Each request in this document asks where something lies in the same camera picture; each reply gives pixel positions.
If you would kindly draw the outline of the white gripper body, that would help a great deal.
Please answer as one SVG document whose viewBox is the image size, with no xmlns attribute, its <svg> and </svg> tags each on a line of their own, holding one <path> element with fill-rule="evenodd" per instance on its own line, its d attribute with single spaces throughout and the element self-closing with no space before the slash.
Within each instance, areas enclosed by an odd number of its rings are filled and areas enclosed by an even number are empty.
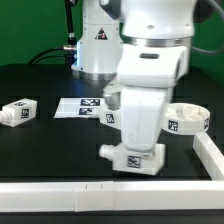
<svg viewBox="0 0 224 224">
<path fill-rule="evenodd" d="M 173 89 L 187 73 L 188 62 L 185 46 L 123 46 L 117 75 L 103 89 L 103 96 L 110 109 L 120 110 L 126 149 L 148 152 L 154 148 Z"/>
</svg>

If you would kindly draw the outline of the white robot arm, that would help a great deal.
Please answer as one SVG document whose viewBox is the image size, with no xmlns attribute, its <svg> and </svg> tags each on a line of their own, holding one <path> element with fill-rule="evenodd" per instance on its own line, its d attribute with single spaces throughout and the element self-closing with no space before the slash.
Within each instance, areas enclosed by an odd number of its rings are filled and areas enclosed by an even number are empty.
<svg viewBox="0 0 224 224">
<path fill-rule="evenodd" d="M 103 90 L 120 111 L 121 139 L 131 151 L 154 148 L 176 82 L 188 71 L 194 24 L 213 12 L 224 18 L 222 0 L 97 0 L 101 11 L 124 23 L 116 77 Z"/>
</svg>

